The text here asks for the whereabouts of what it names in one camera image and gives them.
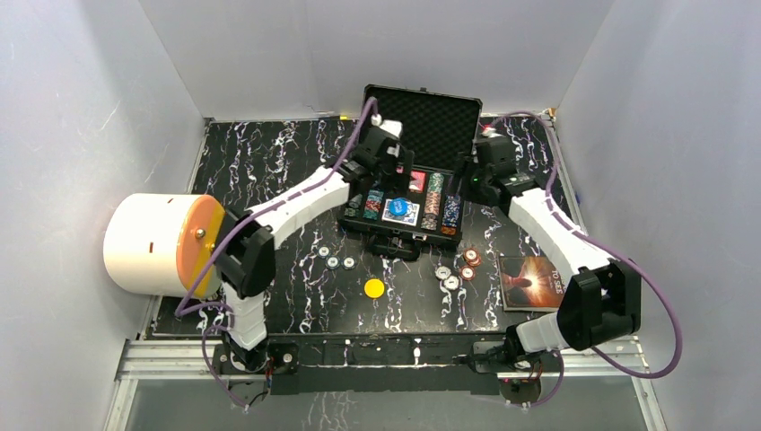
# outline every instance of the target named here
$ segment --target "wire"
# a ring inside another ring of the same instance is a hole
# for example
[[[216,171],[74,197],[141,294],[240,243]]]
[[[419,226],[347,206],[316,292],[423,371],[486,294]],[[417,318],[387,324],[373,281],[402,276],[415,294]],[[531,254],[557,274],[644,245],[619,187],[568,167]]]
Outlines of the wire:
[[[294,198],[298,198],[299,196],[303,195],[304,193],[308,193],[318,187],[321,187],[323,184],[328,182],[330,180],[330,177],[333,176],[334,173],[336,173],[336,169],[338,169],[338,166],[341,164],[343,160],[345,160],[346,156],[349,154],[349,152],[354,148],[354,145],[356,144],[357,139],[359,138],[360,130],[362,129],[362,126],[364,124],[364,121],[367,120],[368,115],[370,115],[370,111],[372,110],[372,113],[374,115],[378,114],[378,101],[374,97],[369,97],[367,101],[364,104],[364,107],[362,109],[362,115],[360,116],[359,120],[357,121],[356,126],[354,127],[354,130],[352,130],[352,134],[349,137],[349,140],[346,142],[346,146],[344,147],[344,151],[341,153],[341,155],[338,156],[338,159],[336,163],[333,164],[333,168],[330,170],[330,173],[325,177],[324,180],[320,180],[316,182],[315,184],[310,185],[309,187],[294,192],[291,196],[288,196],[285,199],[279,199],[277,202],[275,202],[272,205],[269,205],[265,207],[264,209],[253,213],[251,215],[248,215],[246,218],[243,219],[240,223],[238,223],[230,232],[220,241],[219,244],[216,244],[216,247],[214,248],[214,252],[209,257],[209,260],[206,262],[204,267],[201,269],[201,272],[198,273],[198,276],[196,277],[196,280],[193,281],[193,285],[188,289],[188,292],[185,293],[185,296],[182,298],[182,300],[179,302],[179,305],[177,306],[177,309],[174,311],[174,315],[176,317],[182,317],[190,312],[193,312],[195,310],[199,310],[201,308],[204,308],[206,305],[204,304],[198,304],[194,305],[192,307],[186,308],[188,305],[188,302],[193,297],[193,294],[196,292],[196,289],[198,289],[198,285],[201,284],[201,280],[206,277],[206,274],[209,272],[209,269],[214,265],[217,259],[219,259],[219,256],[224,252],[224,250],[227,248],[227,245],[230,244],[230,241],[240,233],[243,229],[246,228],[251,222],[257,219],[257,217],[262,216],[264,214],[269,213],[270,211],[274,211],[285,204],[285,202],[292,200]],[[223,308],[227,310],[228,312],[232,312],[232,308],[228,304],[224,304]]]
[[[560,168],[560,145],[557,143],[557,140],[555,138],[555,134],[552,133],[552,130],[550,130],[549,125],[546,121],[544,121],[539,115],[535,114],[534,112],[528,111],[528,110],[516,110],[513,112],[509,112],[495,121],[507,119],[508,117],[531,117],[539,122],[539,124],[542,125],[542,127],[545,130],[545,133],[547,134],[547,139],[549,140],[550,149],[555,153],[555,158],[552,165],[552,171],[549,175],[549,180],[547,181],[547,186],[545,187],[545,195],[546,199],[545,202],[547,204],[547,209],[552,213],[552,216],[557,220],[558,223],[560,223],[563,227],[568,229],[569,231],[572,231],[573,236],[581,239],[584,242],[587,242],[588,244],[591,244],[607,254],[613,256],[614,258],[626,262],[632,269],[642,277],[645,283],[650,286],[652,291],[655,293],[656,296],[658,296],[658,299],[660,299],[660,302],[663,304],[663,308],[666,309],[666,314],[669,316],[669,319],[671,320],[671,325],[674,328],[674,339],[675,339],[675,346],[674,346],[674,355],[671,357],[670,362],[661,370],[655,373],[641,373],[635,370],[631,370],[629,368],[626,368],[625,366],[619,364],[613,358],[603,353],[599,348],[592,347],[591,349],[597,353],[600,357],[602,357],[606,362],[613,365],[617,370],[629,374],[633,377],[638,377],[640,379],[658,379],[665,375],[670,374],[679,364],[679,360],[682,358],[682,327],[679,324],[679,319],[677,318],[677,313],[674,311],[674,307],[671,305],[671,302],[669,301],[669,298],[666,297],[665,294],[663,294],[663,291],[660,289],[660,287],[655,283],[655,281],[648,275],[644,269],[640,268],[639,265],[634,263],[631,259],[627,258],[622,253],[619,253],[618,251],[610,249],[605,244],[602,244],[601,242],[595,240],[594,238],[591,238],[589,235],[586,235],[579,230],[574,230],[572,226],[570,226],[566,221],[561,217],[561,210],[557,207],[555,207],[555,201],[552,199],[552,185],[555,182],[555,179],[557,178],[557,172]]]
[[[557,375],[557,382],[555,382],[555,386],[552,388],[552,391],[549,392],[549,394],[537,402],[531,402],[529,403],[529,407],[539,407],[542,404],[549,401],[550,398],[554,397],[557,393],[557,390],[560,389],[560,383],[563,382],[563,376],[565,375],[565,362],[563,362],[563,355],[560,354],[558,350],[556,350],[553,353],[553,356],[557,358],[557,362],[560,363],[560,374]]]
[[[255,402],[255,401],[256,401],[256,400],[257,400],[259,397],[262,397],[262,396],[263,396],[264,398],[262,398],[262,400],[264,400],[264,399],[267,397],[267,395],[268,395],[268,394],[269,394],[269,391],[262,391],[262,392],[258,393],[258,394],[257,394],[257,396],[256,396],[256,397],[254,397],[254,399],[253,399],[253,400],[251,400],[251,402],[249,403],[249,407],[251,407],[251,405],[253,405],[253,404],[254,404],[254,402]]]
[[[251,222],[256,220],[257,217],[262,216],[275,209],[278,209],[285,202],[293,198],[297,198],[304,193],[308,193],[322,186],[323,184],[328,182],[328,180],[330,180],[330,177],[332,177],[333,174],[336,173],[338,166],[341,164],[342,161],[346,159],[346,156],[349,154],[352,148],[354,148],[354,146],[356,145],[356,141],[359,138],[359,134],[360,134],[360,131],[362,130],[362,126],[364,125],[365,120],[367,120],[367,117],[370,115],[371,110],[373,115],[378,115],[378,101],[374,97],[369,97],[367,101],[364,103],[364,107],[362,109],[362,115],[360,116],[359,120],[357,120],[357,124],[356,126],[354,126],[354,130],[352,130],[352,134],[351,136],[349,136],[349,140],[346,141],[346,146],[344,147],[344,151],[342,151],[341,155],[338,156],[338,159],[333,164],[333,168],[330,170],[330,173],[325,177],[324,180],[320,180],[317,183],[303,190],[294,192],[292,195],[288,196],[287,198],[279,200],[278,202],[275,202],[274,204],[267,206],[266,208],[262,209],[261,211],[258,211],[257,213],[248,215],[246,218],[244,218],[240,223],[238,223],[234,228],[230,230],[230,232],[220,241],[220,243],[216,245],[214,252],[209,257],[209,260],[201,269],[201,272],[198,273],[196,280],[193,281],[193,285],[190,287],[190,289],[188,289],[188,292],[185,293],[185,296],[179,302],[177,309],[174,311],[174,315],[176,317],[182,317],[191,312],[201,310],[204,308],[211,308],[211,307],[222,307],[224,310],[229,312],[229,325],[227,328],[225,328],[222,325],[212,325],[211,327],[204,330],[204,332],[201,334],[201,350],[204,355],[204,362],[206,362],[206,366],[209,369],[209,373],[212,375],[212,377],[214,377],[216,382],[219,383],[219,385],[222,387],[225,393],[227,393],[227,396],[230,397],[230,400],[232,400],[232,402],[237,404],[239,407],[247,409],[249,404],[247,404],[244,400],[241,400],[240,397],[238,397],[237,395],[232,393],[232,391],[230,391],[228,384],[225,383],[224,380],[222,380],[222,377],[220,377],[216,373],[214,368],[212,367],[212,362],[211,360],[209,360],[208,354],[206,353],[206,337],[208,336],[208,334],[210,334],[213,330],[220,331],[220,332],[229,331],[235,326],[234,315],[232,314],[233,313],[232,307],[229,304],[223,303],[221,301],[214,301],[211,303],[199,303],[199,304],[188,307],[188,302],[193,297],[193,294],[196,292],[196,289],[198,289],[198,285],[201,284],[201,280],[203,280],[204,277],[206,277],[206,274],[209,272],[209,269],[211,269],[211,267],[214,265],[216,260],[219,259],[219,256],[224,252],[224,250],[227,248],[227,245],[230,244],[230,241],[232,241],[235,235],[240,233],[247,225],[251,224]],[[271,387],[272,387],[272,371],[269,370],[269,375],[267,375],[267,390],[269,391],[269,388]]]
[[[535,368],[536,368],[536,365],[531,366],[531,372],[529,373],[529,377],[526,377],[526,380],[531,380],[531,376],[534,375]]]
[[[206,328],[206,330],[204,330],[204,332],[201,334],[201,353],[204,356],[204,362],[206,362],[206,366],[209,368],[209,373],[212,375],[212,377],[214,377],[216,382],[219,383],[220,386],[222,386],[222,389],[225,391],[225,393],[227,393],[227,396],[230,397],[230,400],[232,400],[233,403],[237,404],[238,407],[242,407],[246,409],[248,407],[248,403],[244,400],[241,400],[241,398],[238,397],[238,395],[235,395],[234,393],[232,393],[232,391],[230,390],[230,386],[228,386],[228,384],[224,380],[222,380],[222,377],[220,377],[219,374],[217,374],[216,371],[214,370],[214,367],[212,366],[212,361],[211,359],[209,359],[209,355],[206,353],[206,337],[208,337],[208,335],[212,331],[215,331],[215,330],[222,332],[222,331],[226,331],[227,328],[225,328],[222,325],[212,325]]]

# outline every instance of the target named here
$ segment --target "red poker chip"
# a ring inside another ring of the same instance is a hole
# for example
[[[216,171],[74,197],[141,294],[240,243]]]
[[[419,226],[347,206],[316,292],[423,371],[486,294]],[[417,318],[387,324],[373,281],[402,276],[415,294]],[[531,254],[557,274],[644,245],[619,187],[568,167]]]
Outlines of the red poker chip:
[[[472,267],[462,267],[459,269],[459,276],[465,281],[470,281],[476,278],[476,270]]]
[[[471,267],[477,267],[481,264],[481,255],[472,247],[465,249],[462,252],[462,259],[464,259]]]

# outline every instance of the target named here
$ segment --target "book cover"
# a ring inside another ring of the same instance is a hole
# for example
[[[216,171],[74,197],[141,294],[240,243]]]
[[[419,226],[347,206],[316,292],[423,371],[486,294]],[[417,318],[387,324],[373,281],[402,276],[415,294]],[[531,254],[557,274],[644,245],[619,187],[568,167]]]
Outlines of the book cover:
[[[506,312],[553,312],[563,301],[560,273],[544,256],[501,257],[500,280]]]

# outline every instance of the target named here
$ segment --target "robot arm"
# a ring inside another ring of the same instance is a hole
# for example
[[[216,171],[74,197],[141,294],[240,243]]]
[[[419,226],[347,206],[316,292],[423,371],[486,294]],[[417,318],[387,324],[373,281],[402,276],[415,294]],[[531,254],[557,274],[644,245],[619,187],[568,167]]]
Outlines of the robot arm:
[[[516,171],[513,152],[507,137],[487,129],[485,138],[476,141],[476,154],[463,158],[459,180],[453,182],[465,190],[466,199],[499,207],[523,228],[558,268],[566,292],[557,312],[507,329],[504,359],[514,363],[535,352],[584,350],[638,331],[640,276],[575,236],[581,227],[554,200],[547,205],[552,198],[533,176]]]
[[[399,175],[397,166],[403,162],[408,177],[413,158],[413,153],[399,144],[401,130],[398,121],[373,117],[361,144],[347,160],[336,161],[335,170],[321,166],[293,188],[246,210],[261,215],[236,235],[216,261],[225,300],[235,319],[226,337],[245,366],[261,360],[256,347],[267,337],[264,292],[275,279],[275,250],[310,220],[345,204],[354,194],[366,192],[374,183],[388,188],[396,187],[397,182],[401,185],[399,177],[404,173]],[[227,210],[219,237],[226,236],[244,218]]]

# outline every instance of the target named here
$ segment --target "poker chip stack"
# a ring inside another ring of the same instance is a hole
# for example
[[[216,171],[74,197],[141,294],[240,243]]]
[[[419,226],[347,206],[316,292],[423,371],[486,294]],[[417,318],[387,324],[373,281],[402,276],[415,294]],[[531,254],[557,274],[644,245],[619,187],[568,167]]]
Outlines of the poker chip stack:
[[[362,193],[357,194],[353,198],[349,200],[349,202],[346,204],[346,209],[344,209],[344,216],[347,217],[358,217],[359,216],[359,206],[362,204]]]
[[[378,220],[378,214],[381,213],[381,204],[383,202],[383,192],[380,190],[370,190],[367,193],[367,200],[364,202],[364,218]]]
[[[420,227],[429,231],[435,231],[439,222],[439,206],[442,203],[442,189],[444,176],[436,172],[431,174],[428,180],[428,192],[425,195],[423,222]]]
[[[465,249],[462,252],[462,257],[471,267],[481,265],[481,254],[474,248]]]
[[[444,203],[444,217],[442,219],[442,233],[453,235],[457,232],[457,222],[459,220],[460,198],[457,195],[447,196]]]

